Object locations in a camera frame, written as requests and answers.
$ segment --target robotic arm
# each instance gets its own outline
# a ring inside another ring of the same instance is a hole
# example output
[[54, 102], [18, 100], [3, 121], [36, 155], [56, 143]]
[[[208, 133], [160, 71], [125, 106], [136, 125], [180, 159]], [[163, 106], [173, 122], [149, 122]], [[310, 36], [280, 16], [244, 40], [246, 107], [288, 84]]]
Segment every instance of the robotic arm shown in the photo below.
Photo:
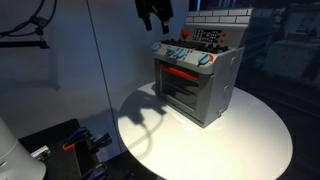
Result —
[[152, 30], [150, 13], [154, 13], [161, 21], [162, 32], [169, 32], [169, 19], [173, 17], [170, 0], [135, 0], [138, 16], [146, 26], [147, 31]]

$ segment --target round white table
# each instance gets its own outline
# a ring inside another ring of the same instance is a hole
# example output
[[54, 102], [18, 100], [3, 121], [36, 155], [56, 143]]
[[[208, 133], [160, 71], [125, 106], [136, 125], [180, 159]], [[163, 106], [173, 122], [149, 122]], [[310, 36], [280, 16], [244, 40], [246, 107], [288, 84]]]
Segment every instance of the round white table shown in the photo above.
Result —
[[121, 138], [146, 168], [169, 180], [278, 178], [292, 158], [279, 116], [234, 88], [229, 108], [205, 129], [155, 96], [154, 83], [134, 91], [118, 120]]

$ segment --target oven door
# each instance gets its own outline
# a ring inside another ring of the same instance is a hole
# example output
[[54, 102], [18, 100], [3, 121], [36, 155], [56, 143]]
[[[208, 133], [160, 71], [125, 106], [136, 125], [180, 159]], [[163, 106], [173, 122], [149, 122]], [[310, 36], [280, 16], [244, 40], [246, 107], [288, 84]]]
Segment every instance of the oven door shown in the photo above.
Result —
[[159, 70], [161, 96], [185, 112], [194, 112], [199, 95], [199, 75], [162, 63], [159, 64]]

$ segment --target red knob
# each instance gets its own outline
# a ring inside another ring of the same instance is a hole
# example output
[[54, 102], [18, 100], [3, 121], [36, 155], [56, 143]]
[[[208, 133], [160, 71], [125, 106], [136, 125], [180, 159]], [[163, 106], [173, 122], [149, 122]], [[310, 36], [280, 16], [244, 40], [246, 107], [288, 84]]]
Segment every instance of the red knob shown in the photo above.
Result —
[[186, 39], [190, 35], [190, 32], [186, 29], [182, 30], [181, 36], [183, 39]]

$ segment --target blue knob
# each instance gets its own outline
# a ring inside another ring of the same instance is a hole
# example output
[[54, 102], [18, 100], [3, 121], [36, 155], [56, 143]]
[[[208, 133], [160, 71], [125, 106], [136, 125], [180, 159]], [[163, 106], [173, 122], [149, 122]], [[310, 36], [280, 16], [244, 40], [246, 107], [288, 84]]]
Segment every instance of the blue knob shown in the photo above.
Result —
[[154, 43], [154, 44], [151, 46], [152, 52], [156, 52], [159, 48], [160, 48], [160, 45], [159, 45], [158, 43]]
[[180, 48], [177, 52], [176, 52], [176, 56], [177, 58], [182, 58], [184, 55], [186, 54], [186, 51], [182, 48]]
[[167, 48], [167, 55], [168, 56], [171, 56], [172, 54], [174, 54], [174, 52], [175, 52], [175, 49], [174, 48], [172, 48], [172, 47], [168, 47]]
[[198, 58], [198, 61], [199, 61], [199, 64], [200, 65], [205, 65], [209, 62], [210, 60], [210, 57], [207, 53], [205, 54], [202, 54], [199, 58]]

